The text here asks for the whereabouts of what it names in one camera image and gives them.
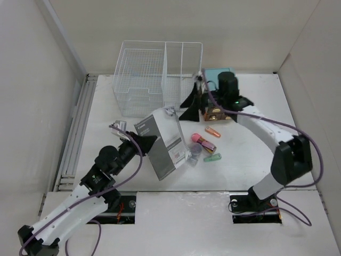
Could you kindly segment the teal orange drawer box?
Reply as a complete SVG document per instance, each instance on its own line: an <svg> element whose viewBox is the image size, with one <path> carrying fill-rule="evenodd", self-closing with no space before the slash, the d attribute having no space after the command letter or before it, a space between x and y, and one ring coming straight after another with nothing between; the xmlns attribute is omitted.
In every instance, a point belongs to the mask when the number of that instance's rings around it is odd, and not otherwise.
<svg viewBox="0 0 341 256"><path fill-rule="evenodd" d="M235 70L231 67L227 68L208 68L203 69L202 73L206 79L208 84L208 88L210 91L215 91L218 89L218 75L222 72L232 72L235 73ZM207 90L204 90L204 94L206 97L206 111L204 113L204 121L213 122L213 121L225 121L230 119L229 116L226 115L223 111L217 108L209 99Z"/></svg>

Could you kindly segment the orange translucent capsule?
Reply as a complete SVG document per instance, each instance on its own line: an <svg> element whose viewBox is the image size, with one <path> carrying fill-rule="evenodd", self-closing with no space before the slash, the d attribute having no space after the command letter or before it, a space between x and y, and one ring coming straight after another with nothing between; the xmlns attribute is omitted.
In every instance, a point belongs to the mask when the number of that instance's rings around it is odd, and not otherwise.
<svg viewBox="0 0 341 256"><path fill-rule="evenodd" d="M221 137L221 134L219 132L217 132L215 129L211 128L210 126L205 128L205 132L207 132L208 134L210 134L216 138Z"/></svg>

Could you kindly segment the grey setup guide booklet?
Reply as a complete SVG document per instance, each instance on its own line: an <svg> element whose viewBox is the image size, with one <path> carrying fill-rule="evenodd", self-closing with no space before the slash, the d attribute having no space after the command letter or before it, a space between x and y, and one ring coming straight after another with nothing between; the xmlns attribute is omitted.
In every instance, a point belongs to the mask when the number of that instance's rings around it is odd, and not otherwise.
<svg viewBox="0 0 341 256"><path fill-rule="evenodd" d="M164 180L176 170L167 150L168 141L175 134L175 121L169 117L163 108L154 110L150 115L134 125L140 136L156 135L158 139L148 153L148 158L158 177Z"/></svg>

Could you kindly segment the purple round container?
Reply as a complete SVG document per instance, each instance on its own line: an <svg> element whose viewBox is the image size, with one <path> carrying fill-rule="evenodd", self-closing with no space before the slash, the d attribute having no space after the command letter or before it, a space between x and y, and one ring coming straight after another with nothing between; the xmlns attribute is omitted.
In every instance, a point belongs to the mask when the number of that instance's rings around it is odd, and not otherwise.
<svg viewBox="0 0 341 256"><path fill-rule="evenodd" d="M199 143L193 143L190 145L191 157L198 159L202 153L202 146Z"/></svg>

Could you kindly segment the pink cap clear tube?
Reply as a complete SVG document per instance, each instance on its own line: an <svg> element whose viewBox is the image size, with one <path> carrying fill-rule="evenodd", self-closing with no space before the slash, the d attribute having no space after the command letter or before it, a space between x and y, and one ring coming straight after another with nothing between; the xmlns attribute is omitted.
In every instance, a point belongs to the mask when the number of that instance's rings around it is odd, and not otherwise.
<svg viewBox="0 0 341 256"><path fill-rule="evenodd" d="M208 152L209 154L213 154L216 151L216 146L213 143L211 143L211 142L207 141L206 139L204 139L198 133L194 133L191 136L191 139L192 139L193 142L200 144L203 147L203 149L206 152Z"/></svg>

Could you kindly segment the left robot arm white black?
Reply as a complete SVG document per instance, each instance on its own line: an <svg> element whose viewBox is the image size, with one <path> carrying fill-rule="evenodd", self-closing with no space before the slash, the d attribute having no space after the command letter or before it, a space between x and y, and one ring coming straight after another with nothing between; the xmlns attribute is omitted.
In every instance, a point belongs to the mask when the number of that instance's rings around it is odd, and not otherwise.
<svg viewBox="0 0 341 256"><path fill-rule="evenodd" d="M20 255L57 255L60 246L82 225L94 217L119 206L121 194L114 176L135 157L143 158L157 140L156 135L139 136L125 133L119 147L103 147L94 165L71 194L49 215L37 223L18 230Z"/></svg>

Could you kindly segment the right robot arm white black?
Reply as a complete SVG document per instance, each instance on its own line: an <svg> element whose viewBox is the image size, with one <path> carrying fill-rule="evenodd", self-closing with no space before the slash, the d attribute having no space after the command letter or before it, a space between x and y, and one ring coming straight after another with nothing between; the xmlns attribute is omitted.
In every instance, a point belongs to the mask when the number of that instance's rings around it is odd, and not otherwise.
<svg viewBox="0 0 341 256"><path fill-rule="evenodd" d="M221 72L217 79L218 85L210 90L202 72L194 75L193 89L180 105L185 109L180 120L198 122L212 103L268 146L273 153L269 174L250 187L247 194L232 196L230 200L233 212L262 211L276 193L312 170L309 139L291 134L262 116L254 103L240 94L233 72Z"/></svg>

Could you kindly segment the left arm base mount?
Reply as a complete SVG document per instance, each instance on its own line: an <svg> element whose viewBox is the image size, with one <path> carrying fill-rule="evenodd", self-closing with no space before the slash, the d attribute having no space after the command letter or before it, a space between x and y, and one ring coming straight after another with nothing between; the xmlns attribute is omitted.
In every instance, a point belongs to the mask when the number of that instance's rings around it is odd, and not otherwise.
<svg viewBox="0 0 341 256"><path fill-rule="evenodd" d="M106 210L93 220L102 225L130 225L135 224L137 192L121 192L121 198L114 209Z"/></svg>

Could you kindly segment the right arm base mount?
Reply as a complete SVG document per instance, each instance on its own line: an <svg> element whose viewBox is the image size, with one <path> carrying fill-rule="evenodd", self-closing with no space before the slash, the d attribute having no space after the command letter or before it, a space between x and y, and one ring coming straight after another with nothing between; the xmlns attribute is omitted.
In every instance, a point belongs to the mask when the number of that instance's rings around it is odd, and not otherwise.
<svg viewBox="0 0 341 256"><path fill-rule="evenodd" d="M229 198L228 208L232 213L233 224L282 224L276 193L266 199L259 199L249 189L230 193Z"/></svg>

